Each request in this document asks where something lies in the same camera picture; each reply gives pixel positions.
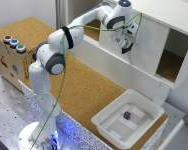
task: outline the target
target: green cable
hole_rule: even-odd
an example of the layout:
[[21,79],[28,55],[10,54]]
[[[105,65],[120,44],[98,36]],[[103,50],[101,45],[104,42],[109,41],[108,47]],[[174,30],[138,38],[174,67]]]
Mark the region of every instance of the green cable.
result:
[[[140,25],[141,25],[141,20],[142,20],[142,17],[143,17],[143,14],[142,13],[137,13],[136,15],[134,15],[130,20],[128,20],[127,22],[125,22],[123,25],[117,27],[117,28],[114,28],[114,29],[99,29],[99,28],[95,28],[95,27],[91,27],[91,26],[86,26],[86,25],[76,25],[76,26],[72,26],[69,28],[70,29],[73,29],[75,27],[86,27],[86,28],[90,28],[90,29],[94,29],[94,30],[99,30],[99,31],[115,31],[117,29],[120,29],[122,27],[124,27],[126,24],[128,24],[130,21],[132,21],[135,17],[137,17],[138,15],[140,15],[140,21],[139,21],[139,25],[138,25],[138,29],[136,31],[136,34],[135,34],[135,37],[134,37],[134,41],[136,40],[136,37],[137,37],[137,34],[138,34],[138,31],[139,31],[139,28],[140,28]],[[63,55],[64,55],[64,62],[65,62],[65,69],[64,69],[64,75],[63,75],[63,80],[62,80],[62,84],[61,84],[61,88],[59,90],[59,95],[57,97],[57,101],[55,103],[55,106],[53,107],[52,111],[50,112],[47,120],[45,121],[43,127],[41,128],[41,131],[39,132],[36,140],[34,141],[32,147],[30,150],[32,150],[32,148],[34,147],[34,145],[36,144],[38,138],[40,137],[40,134],[42,133],[43,129],[45,128],[48,120],[50,119],[55,107],[57,106],[58,102],[59,102],[59,99],[60,99],[60,96],[61,96],[61,92],[62,92],[62,89],[63,89],[63,84],[64,84],[64,81],[65,81],[65,76],[66,76],[66,53],[65,53],[65,48],[64,48],[64,41],[65,41],[65,33],[63,34],[63,40],[62,40],[62,43],[63,43]]]

